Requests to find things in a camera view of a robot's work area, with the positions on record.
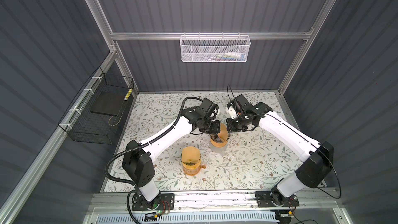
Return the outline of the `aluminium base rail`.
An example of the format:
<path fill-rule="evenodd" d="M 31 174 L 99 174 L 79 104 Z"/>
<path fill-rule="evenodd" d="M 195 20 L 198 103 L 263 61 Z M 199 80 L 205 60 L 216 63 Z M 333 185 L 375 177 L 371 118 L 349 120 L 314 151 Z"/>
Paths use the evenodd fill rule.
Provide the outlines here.
<path fill-rule="evenodd" d="M 319 189 L 306 188 L 296 193 L 300 209 L 338 208 L 342 207 L 341 200 L 331 198 L 325 193 L 336 193 L 334 188 Z M 161 203 L 161 209 L 172 209 L 172 212 L 202 212 L 202 211 L 231 211 L 259 209 L 255 189 L 246 190 L 210 190 L 210 191 L 175 191 L 174 199 L 168 203 Z M 87 210 L 87 215 L 99 214 L 127 214 L 127 193 L 95 194 Z"/>

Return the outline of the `floral table mat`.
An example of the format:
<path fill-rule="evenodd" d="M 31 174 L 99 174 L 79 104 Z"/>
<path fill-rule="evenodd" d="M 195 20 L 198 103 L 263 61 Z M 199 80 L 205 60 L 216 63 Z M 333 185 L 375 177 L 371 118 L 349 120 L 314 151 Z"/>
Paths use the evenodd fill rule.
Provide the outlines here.
<path fill-rule="evenodd" d="M 217 118 L 228 117 L 225 107 L 230 100 L 226 92 L 141 93 L 133 105 L 127 127 L 119 143 L 123 151 L 129 141 L 142 141 L 172 123 L 182 103 L 199 105 L 200 98 L 219 105 Z M 202 169 L 194 176 L 182 168 L 185 147 L 200 150 Z M 189 134 L 178 140 L 154 162 L 156 186 L 161 191 L 235 190 L 271 188 L 281 178 L 294 172 L 301 161 L 285 144 L 267 131 L 231 134 L 225 153 L 213 152 L 207 134 Z"/>

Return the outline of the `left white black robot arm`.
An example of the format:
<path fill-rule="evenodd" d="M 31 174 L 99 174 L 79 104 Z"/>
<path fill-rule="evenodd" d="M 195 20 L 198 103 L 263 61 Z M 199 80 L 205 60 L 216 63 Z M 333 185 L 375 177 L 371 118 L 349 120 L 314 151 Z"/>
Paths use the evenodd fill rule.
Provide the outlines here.
<path fill-rule="evenodd" d="M 177 119 L 155 135 L 143 140 L 136 151 L 123 155 L 122 168 L 133 181 L 149 209 L 161 202 L 161 193 L 154 182 L 153 163 L 170 146 L 182 137 L 198 129 L 205 134 L 220 132 L 220 121 L 216 120 L 219 107 L 196 106 L 184 109 Z"/>

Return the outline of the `clear frosted glass dripper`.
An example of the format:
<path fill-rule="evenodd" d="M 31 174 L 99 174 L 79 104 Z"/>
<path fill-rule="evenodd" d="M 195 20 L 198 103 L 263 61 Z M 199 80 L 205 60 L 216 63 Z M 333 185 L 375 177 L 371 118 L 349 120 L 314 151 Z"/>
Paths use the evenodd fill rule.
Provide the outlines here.
<path fill-rule="evenodd" d="M 225 151 L 226 151 L 226 149 L 227 149 L 227 146 L 224 146 L 224 147 L 215 147 L 215 146 L 211 146 L 210 149 L 211 149 L 213 152 L 222 154 L 222 153 L 225 153 Z"/>

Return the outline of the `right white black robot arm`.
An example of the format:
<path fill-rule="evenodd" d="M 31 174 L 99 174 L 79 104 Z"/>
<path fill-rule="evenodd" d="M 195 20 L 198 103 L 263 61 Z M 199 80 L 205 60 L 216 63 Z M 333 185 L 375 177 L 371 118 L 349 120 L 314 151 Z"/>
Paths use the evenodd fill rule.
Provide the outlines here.
<path fill-rule="evenodd" d="M 227 104 L 226 111 L 230 115 L 227 118 L 229 132 L 247 132 L 249 125 L 260 127 L 288 146 L 302 161 L 298 169 L 271 189 L 269 197 L 275 206 L 285 206 L 304 188 L 317 188 L 333 170 L 333 146 L 303 134 L 268 105 L 262 102 L 252 105 L 234 99 Z"/>

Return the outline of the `black foam pad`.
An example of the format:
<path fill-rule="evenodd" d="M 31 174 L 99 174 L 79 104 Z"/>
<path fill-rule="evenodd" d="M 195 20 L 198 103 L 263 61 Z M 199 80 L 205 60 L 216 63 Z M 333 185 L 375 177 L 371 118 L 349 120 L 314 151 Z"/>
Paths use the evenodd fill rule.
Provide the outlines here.
<path fill-rule="evenodd" d="M 117 117 L 123 114 L 127 105 L 124 96 L 110 92 L 101 92 L 90 109 L 91 113 Z"/>

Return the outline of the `grey glass dripper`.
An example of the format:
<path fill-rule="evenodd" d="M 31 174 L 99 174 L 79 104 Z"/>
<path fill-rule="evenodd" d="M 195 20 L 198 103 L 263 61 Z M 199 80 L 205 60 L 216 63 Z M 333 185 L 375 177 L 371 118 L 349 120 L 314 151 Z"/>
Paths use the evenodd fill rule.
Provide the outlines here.
<path fill-rule="evenodd" d="M 223 144 L 228 141 L 230 135 L 227 133 L 226 135 L 219 136 L 218 134 L 211 134 L 210 141 L 216 144 Z"/>

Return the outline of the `yellow marker pen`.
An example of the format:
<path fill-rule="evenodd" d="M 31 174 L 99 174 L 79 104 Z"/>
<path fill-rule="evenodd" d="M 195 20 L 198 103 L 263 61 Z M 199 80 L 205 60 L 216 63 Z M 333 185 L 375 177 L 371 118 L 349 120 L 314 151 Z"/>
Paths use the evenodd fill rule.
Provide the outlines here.
<path fill-rule="evenodd" d="M 128 92 L 126 93 L 125 97 L 124 97 L 124 100 L 125 100 L 125 101 L 127 101 L 127 100 L 129 99 L 129 97 L 130 97 L 130 95 L 132 94 L 132 92 L 133 92 L 133 88 L 130 88 L 130 89 L 128 90 Z"/>

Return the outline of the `tubes in white basket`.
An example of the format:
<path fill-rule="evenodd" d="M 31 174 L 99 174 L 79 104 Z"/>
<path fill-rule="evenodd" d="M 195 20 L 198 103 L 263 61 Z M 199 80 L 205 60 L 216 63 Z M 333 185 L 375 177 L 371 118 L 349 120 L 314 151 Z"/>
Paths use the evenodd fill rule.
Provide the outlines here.
<path fill-rule="evenodd" d="M 226 52 L 223 54 L 212 54 L 207 58 L 209 61 L 217 62 L 246 62 L 246 54 L 240 52 Z"/>

